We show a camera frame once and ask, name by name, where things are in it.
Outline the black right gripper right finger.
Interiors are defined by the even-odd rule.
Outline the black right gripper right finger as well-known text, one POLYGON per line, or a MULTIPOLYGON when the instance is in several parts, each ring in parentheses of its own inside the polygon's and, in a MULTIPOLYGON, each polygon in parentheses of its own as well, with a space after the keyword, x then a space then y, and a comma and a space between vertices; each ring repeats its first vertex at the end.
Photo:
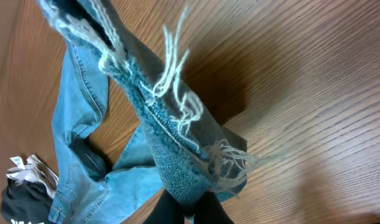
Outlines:
POLYGON ((206 192, 194 207, 194 224, 234 224, 214 192, 206 192))

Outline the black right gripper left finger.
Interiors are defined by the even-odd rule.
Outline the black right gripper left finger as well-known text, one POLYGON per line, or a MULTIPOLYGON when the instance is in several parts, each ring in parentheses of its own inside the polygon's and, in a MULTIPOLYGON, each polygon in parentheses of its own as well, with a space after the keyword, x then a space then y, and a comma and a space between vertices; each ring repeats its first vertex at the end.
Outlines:
POLYGON ((173 196, 164 190, 143 224, 184 224, 183 210, 173 196))

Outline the blue denim jeans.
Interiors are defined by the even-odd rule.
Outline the blue denim jeans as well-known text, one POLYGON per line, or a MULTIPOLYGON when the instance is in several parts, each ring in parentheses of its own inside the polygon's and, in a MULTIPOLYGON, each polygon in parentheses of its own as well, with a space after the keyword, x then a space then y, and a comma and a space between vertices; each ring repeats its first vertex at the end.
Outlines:
POLYGON ((161 60, 122 24, 110 1, 39 6, 67 46, 52 118, 59 170, 52 223, 120 223, 160 189, 184 208, 208 191, 220 201, 238 195, 260 159, 182 81, 185 12, 174 31, 163 29, 161 60), (124 91, 140 123, 108 170, 87 138, 107 113, 110 80, 124 91))

